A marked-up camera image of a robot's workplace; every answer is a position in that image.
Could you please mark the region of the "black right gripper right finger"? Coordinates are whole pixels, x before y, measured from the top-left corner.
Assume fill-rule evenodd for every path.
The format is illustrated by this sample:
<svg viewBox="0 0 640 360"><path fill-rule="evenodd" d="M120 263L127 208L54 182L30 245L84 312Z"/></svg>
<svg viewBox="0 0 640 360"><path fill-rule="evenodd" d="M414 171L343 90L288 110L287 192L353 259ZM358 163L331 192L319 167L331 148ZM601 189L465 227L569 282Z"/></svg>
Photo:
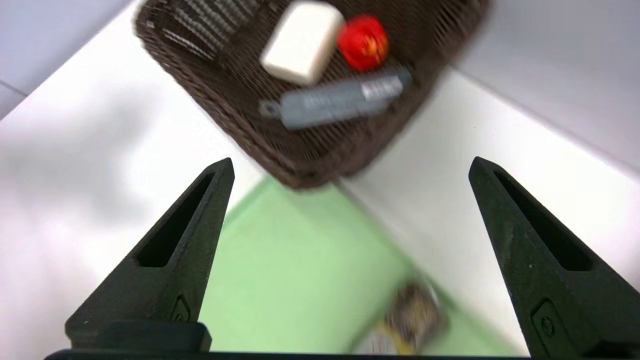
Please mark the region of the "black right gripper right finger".
<svg viewBox="0 0 640 360"><path fill-rule="evenodd" d="M637 359L639 292L498 164L468 179L530 355Z"/></svg>

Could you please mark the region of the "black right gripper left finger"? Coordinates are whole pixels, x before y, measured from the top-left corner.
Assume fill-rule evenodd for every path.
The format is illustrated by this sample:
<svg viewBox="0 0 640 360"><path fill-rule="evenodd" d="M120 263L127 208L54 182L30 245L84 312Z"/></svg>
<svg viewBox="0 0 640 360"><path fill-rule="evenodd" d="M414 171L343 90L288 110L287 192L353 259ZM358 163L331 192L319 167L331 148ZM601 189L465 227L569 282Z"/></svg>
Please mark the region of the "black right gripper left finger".
<svg viewBox="0 0 640 360"><path fill-rule="evenodd" d="M224 158L206 167L67 319L71 348L206 351L199 323L234 183Z"/></svg>

